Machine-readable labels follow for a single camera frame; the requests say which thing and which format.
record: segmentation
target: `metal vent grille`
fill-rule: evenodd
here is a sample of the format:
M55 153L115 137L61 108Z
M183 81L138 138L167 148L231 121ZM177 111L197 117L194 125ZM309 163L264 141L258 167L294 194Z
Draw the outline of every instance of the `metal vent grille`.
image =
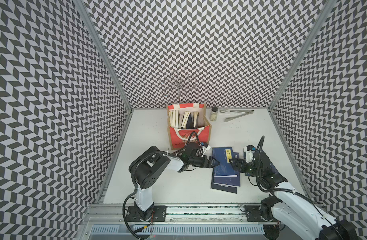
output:
M134 229L143 227L143 225L135 225ZM174 224L169 225L154 225L148 227L138 234L150 234L150 232L159 235L222 235L222 234L238 234L238 235L249 235L249 234L265 234L263 231L263 225L220 225L220 224Z
M90 234L107 235L107 234L128 234L124 224L94 224Z

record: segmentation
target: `chevron patterned wall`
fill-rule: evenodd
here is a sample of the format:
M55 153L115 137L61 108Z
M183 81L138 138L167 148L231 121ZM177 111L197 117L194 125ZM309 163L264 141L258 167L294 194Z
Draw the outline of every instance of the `chevron patterned wall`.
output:
M325 0L85 0L132 107L165 107L177 71L186 102L265 107Z
M0 239L73 237L126 115L71 0L1 0Z
M367 239L367 0L342 0L274 114L306 182Z

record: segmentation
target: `decorative metal stand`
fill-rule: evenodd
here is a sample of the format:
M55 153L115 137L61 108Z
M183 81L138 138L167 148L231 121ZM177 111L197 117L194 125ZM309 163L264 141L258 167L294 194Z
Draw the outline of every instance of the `decorative metal stand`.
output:
M160 78L160 83L165 87L164 89L164 96L167 97L169 95L170 90L176 89L178 91L178 103L182 103L182 98L185 97L185 90L195 90L198 89L198 85L194 84L191 88L185 87L185 80L192 80L191 75L185 76L178 76L178 72L172 72L170 78L164 77ZM167 88L167 83L173 84L172 88Z

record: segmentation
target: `book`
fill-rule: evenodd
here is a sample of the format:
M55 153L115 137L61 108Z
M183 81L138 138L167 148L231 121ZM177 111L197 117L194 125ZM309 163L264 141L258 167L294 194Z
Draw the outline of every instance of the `book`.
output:
M186 129L193 129L193 115L191 113L189 113L187 118Z
M173 112L169 111L169 122L170 122L170 127L174 127L173 126Z
M215 177L237 177L238 171L235 171L229 160L233 158L232 147L213 147L213 157L219 161L219 165L214 167Z
M198 128L198 117L200 115L199 112L192 112L193 114L193 128Z
M174 128L176 128L177 127L176 126L176 111L173 110L172 112L173 112L173 126L174 126Z
M235 193L235 194L237 193L237 188L236 187L230 187L230 186L225 186L225 185L214 184L214 168L213 168L213 172L211 173L210 188L225 191L225 192L231 192L231 193Z
M174 110L174 113L176 114L176 128L179 128L178 110Z
M183 116L185 114L180 114L179 116L179 120L178 120L178 128L182 129L182 120L183 120Z
M232 158L239 158L238 152L233 152ZM241 179L240 173L237 173L236 177L216 177L214 178L214 184L230 186L230 187L240 187L241 186Z
M185 112L185 115L183 116L183 120L182 120L183 129L187 129L186 125L187 125L187 120L189 119L189 116L190 116L190 112Z

